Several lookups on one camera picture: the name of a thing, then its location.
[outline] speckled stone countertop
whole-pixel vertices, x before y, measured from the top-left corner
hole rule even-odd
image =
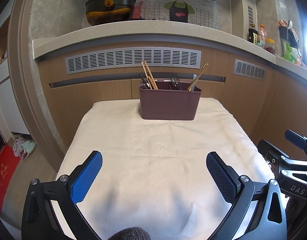
[[[170,21],[147,20],[116,22],[77,30],[75,32],[68,33],[57,38],[37,39],[32,41],[33,54],[34,58],[38,58],[49,52],[73,44],[100,38],[108,38],[130,34],[165,34],[226,44],[261,57],[307,80],[306,69],[299,67],[291,62],[288,62],[280,57],[276,57],[275,55],[272,55],[271,53],[250,43],[249,41],[215,29],[199,25]]]

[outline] yellow jar lid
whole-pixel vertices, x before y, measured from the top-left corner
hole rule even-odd
[[[266,41],[271,42],[271,43],[275,43],[275,41],[273,39],[269,39],[269,38],[266,38]]]

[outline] floor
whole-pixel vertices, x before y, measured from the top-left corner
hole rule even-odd
[[[38,147],[24,161],[20,160],[10,180],[3,205],[1,218],[15,228],[21,229],[24,201],[32,179],[55,180],[57,173],[50,166]]]

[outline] gray fuzzy object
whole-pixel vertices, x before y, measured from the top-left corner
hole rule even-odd
[[[150,240],[150,236],[142,228],[134,227],[123,229],[108,240]]]

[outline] silver vent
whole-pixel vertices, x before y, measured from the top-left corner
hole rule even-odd
[[[67,74],[95,69],[149,66],[200,68],[201,51],[165,47],[134,47],[93,51],[65,58]]]
[[[234,64],[234,75],[250,77],[258,80],[264,80],[265,69],[245,61],[236,59]]]
[[[252,28],[253,25],[253,10],[250,5],[248,5],[248,18],[249,18],[249,28]]]

